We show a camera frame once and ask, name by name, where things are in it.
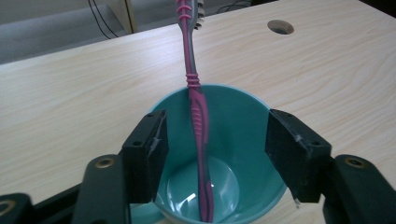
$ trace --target wooden table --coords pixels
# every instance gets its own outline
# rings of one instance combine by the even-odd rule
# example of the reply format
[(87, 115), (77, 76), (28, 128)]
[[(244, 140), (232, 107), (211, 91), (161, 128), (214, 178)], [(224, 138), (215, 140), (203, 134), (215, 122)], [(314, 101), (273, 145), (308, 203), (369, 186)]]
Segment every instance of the wooden table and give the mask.
[[(273, 33), (270, 20), (294, 33)], [(394, 18), (355, 0), (280, 0), (206, 18), (194, 46), (203, 83), (296, 115), (334, 156), (371, 161), (396, 188)], [(38, 203), (76, 185), (184, 75), (176, 25), (0, 65), (0, 194)], [(324, 219), (320, 204), (297, 209), (288, 191), (263, 222)]]

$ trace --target toothbrush handle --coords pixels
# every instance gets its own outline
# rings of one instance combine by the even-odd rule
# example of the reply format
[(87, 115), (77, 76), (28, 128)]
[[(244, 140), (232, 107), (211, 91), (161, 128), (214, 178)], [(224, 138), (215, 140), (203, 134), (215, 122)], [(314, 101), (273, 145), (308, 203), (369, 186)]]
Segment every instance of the toothbrush handle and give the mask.
[(202, 92), (197, 76), (198, 75), (187, 75), (189, 82), (188, 86), (192, 127), (194, 130), (198, 157), (198, 201), (201, 220), (204, 222), (212, 222), (214, 215), (214, 200), (206, 155), (206, 145), (209, 134), (209, 118), (206, 98)]

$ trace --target cup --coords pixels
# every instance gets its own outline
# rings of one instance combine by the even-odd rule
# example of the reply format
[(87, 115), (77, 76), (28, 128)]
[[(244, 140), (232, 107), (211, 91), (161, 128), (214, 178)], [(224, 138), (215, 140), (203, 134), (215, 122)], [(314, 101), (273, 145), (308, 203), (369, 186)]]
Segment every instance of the cup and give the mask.
[[(270, 211), (286, 190), (264, 152), (269, 106), (232, 87), (202, 88), (209, 111), (213, 222), (249, 223)], [(174, 223), (202, 223), (188, 89), (164, 97), (152, 111), (160, 109), (167, 113), (169, 154), (155, 204)]]

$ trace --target pink toothbrush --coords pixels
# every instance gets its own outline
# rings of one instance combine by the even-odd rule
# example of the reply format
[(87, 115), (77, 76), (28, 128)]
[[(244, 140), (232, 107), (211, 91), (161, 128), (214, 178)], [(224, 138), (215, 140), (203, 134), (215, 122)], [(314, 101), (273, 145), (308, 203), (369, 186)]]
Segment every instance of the pink toothbrush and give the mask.
[(214, 200), (212, 183), (206, 155), (206, 145), (209, 134), (209, 119), (204, 93), (196, 72), (194, 52), (192, 48), (192, 31), (199, 29), (198, 18), (204, 16), (203, 1), (177, 0), (177, 19), (183, 33), (184, 61), (186, 64), (187, 83), (191, 103), (191, 119), (195, 134), (198, 160), (198, 201), (201, 221), (212, 222)]

